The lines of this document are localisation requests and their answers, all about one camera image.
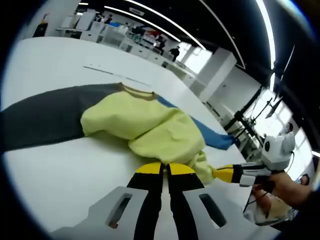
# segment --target blue fabric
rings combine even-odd
[[[161,104],[170,107],[170,108],[176,108],[175,105],[171,104],[167,100],[165,100],[163,97],[158,96],[157,99]],[[203,123],[199,122],[197,119],[194,119],[191,116],[193,122],[195,125],[198,127],[200,130],[205,144],[210,147],[214,147],[216,149],[222,149],[222,150],[227,150],[232,144],[236,142],[236,139],[231,136],[231,135],[221,135],[216,133],[215,131],[211,130],[208,128],[206,125]]]

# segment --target ceiling light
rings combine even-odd
[[[320,153],[316,152],[316,151],[311,151],[311,153],[315,156],[317,156],[318,158],[320,158]]]
[[[273,92],[275,88],[275,79],[276,79],[276,74],[272,73],[270,77],[270,91]]]
[[[180,29],[182,32],[184,32],[186,35],[188,35],[189,38],[191,38],[193,41],[196,42],[196,44],[199,45],[200,48],[202,48],[203,50],[206,50],[206,48],[194,37],[192,36],[189,32],[187,32],[184,28],[182,28],[181,26],[179,26],[177,23],[175,23],[174,21],[172,21],[171,19],[169,19],[168,17],[162,15],[160,12],[157,12],[156,10],[153,10],[152,8],[145,6],[139,2],[136,1],[132,1],[132,0],[125,0],[127,2],[130,2],[132,4],[138,5],[144,9],[149,10],[150,12],[153,12],[154,14],[157,14],[158,16],[162,17],[163,19],[167,20],[169,23],[173,24],[175,27],[177,27],[178,29]]]
[[[180,40],[179,38],[175,37],[175,36],[172,35],[170,32],[164,30],[162,27],[159,27],[158,25],[155,25],[154,23],[152,23],[152,22],[150,22],[150,21],[148,21],[148,20],[143,19],[142,17],[139,17],[139,16],[134,15],[134,14],[132,14],[132,13],[130,13],[130,12],[123,11],[123,10],[120,10],[120,9],[117,9],[117,8],[114,8],[114,7],[111,7],[111,6],[104,6],[104,8],[106,8],[106,9],[111,9],[111,10],[114,10],[114,11],[117,11],[117,12],[120,12],[120,13],[123,13],[123,14],[127,14],[127,15],[129,15],[129,16],[131,16],[131,17],[134,17],[134,18],[136,18],[136,19],[139,19],[139,20],[141,20],[141,21],[143,21],[143,22],[145,22],[145,23],[147,23],[147,24],[150,24],[151,26],[154,26],[155,28],[159,29],[160,31],[166,33],[167,35],[169,35],[170,37],[172,37],[173,39],[175,39],[175,40],[178,41],[179,43],[181,42],[181,40]]]
[[[290,60],[291,60],[291,58],[292,58],[292,55],[294,54],[295,47],[296,47],[296,45],[293,45],[293,48],[292,48],[292,51],[291,51],[291,54],[290,54],[289,60],[288,60],[288,62],[286,63],[286,65],[285,65],[285,68],[284,68],[284,71],[283,71],[283,72],[285,72],[285,71],[287,70],[287,67],[288,67],[288,65],[289,65],[289,63],[290,63]]]
[[[270,68],[274,69],[275,67],[274,63],[276,61],[276,47],[275,47],[274,33],[272,32],[270,18],[269,18],[266,6],[264,4],[264,1],[263,0],[255,0],[255,1],[258,4],[258,7],[262,14],[262,18],[266,28],[266,33],[268,36],[269,49],[270,49]],[[273,73],[270,78],[270,91],[274,90],[274,86],[275,86],[275,74]]]
[[[242,63],[242,66],[241,65],[238,65],[236,64],[237,66],[239,66],[240,68],[242,69],[246,69],[246,66],[245,66],[245,62],[244,60],[242,59],[241,57],[241,54],[239,52],[239,49],[237,48],[237,45],[235,43],[235,41],[233,40],[233,38],[231,37],[230,33],[228,32],[228,30],[226,29],[225,25],[222,23],[222,21],[218,18],[218,16],[214,13],[214,11],[212,11],[212,9],[205,3],[205,0],[199,0],[203,6],[206,7],[206,9],[208,9],[208,11],[214,16],[214,18],[218,21],[218,23],[220,24],[220,26],[222,27],[222,29],[224,30],[225,34],[228,36],[228,38],[230,39],[236,53],[238,54],[239,56],[239,59]]]

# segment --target ceiling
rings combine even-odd
[[[136,0],[176,22],[197,38],[208,50],[214,52],[217,46],[232,51],[238,65],[242,61],[232,41],[200,0]],[[255,0],[203,0],[223,23],[245,63],[243,69],[261,84],[267,86],[270,69],[270,49],[265,23]],[[316,34],[319,33],[319,18],[316,13],[320,5],[309,5],[310,0],[295,0],[304,14],[313,24]],[[88,6],[103,13],[104,6],[129,12],[129,7],[141,10],[143,18],[162,27],[184,42],[197,44],[174,25],[158,15],[124,0],[83,0]],[[284,75],[284,102],[293,112],[295,121],[303,127],[311,146],[320,150],[320,97],[319,49],[316,42],[310,40],[297,22],[282,8],[276,0],[264,0],[274,35],[277,60],[285,67],[293,46],[295,50]]]

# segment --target window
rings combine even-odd
[[[211,55],[211,51],[203,50],[200,47],[196,47],[189,58],[186,60],[185,65],[193,72],[198,74],[206,65]]]
[[[278,100],[274,101],[275,94],[269,90],[262,91],[261,95],[254,102],[248,111],[244,114],[247,118],[255,118],[261,112],[261,110],[266,106],[267,102],[271,100],[271,105],[274,106]],[[283,103],[280,102],[279,106],[274,111],[274,114],[266,118],[272,106],[267,106],[260,116],[256,119],[255,129],[263,136],[263,134],[277,136],[284,129],[286,124],[289,122],[292,116],[292,112]]]
[[[295,135],[295,150],[294,152],[294,160],[289,164],[286,171],[289,174],[289,176],[296,180],[308,167],[310,162],[312,161],[312,153],[311,153],[311,146],[309,144],[309,141],[305,135],[305,132],[302,128],[299,129],[299,131]]]
[[[191,44],[182,41],[179,43],[179,47],[180,54],[176,57],[176,59],[178,61],[181,61],[188,52],[188,50],[191,48]]]

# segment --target white desk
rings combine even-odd
[[[94,65],[102,71],[83,66]],[[155,91],[172,104],[218,133],[222,126],[199,99],[169,70],[118,49],[65,37],[37,37],[19,42],[14,49],[2,88],[2,106],[46,91],[86,84],[123,82],[136,89]],[[236,148],[205,147],[214,167],[244,163]],[[134,155],[126,141],[90,137],[6,152],[6,170],[25,207],[48,231],[74,226],[88,208],[117,186],[126,186],[143,158]],[[251,191],[215,179],[216,194],[244,207]],[[155,239],[177,239],[164,181],[162,209]]]
[[[80,30],[80,29],[76,29],[76,28],[69,28],[69,27],[58,27],[55,29],[56,31],[61,31],[61,36],[63,37],[66,34],[66,31],[70,31],[70,32],[79,32],[79,33],[83,33],[83,32],[90,32],[89,30]]]

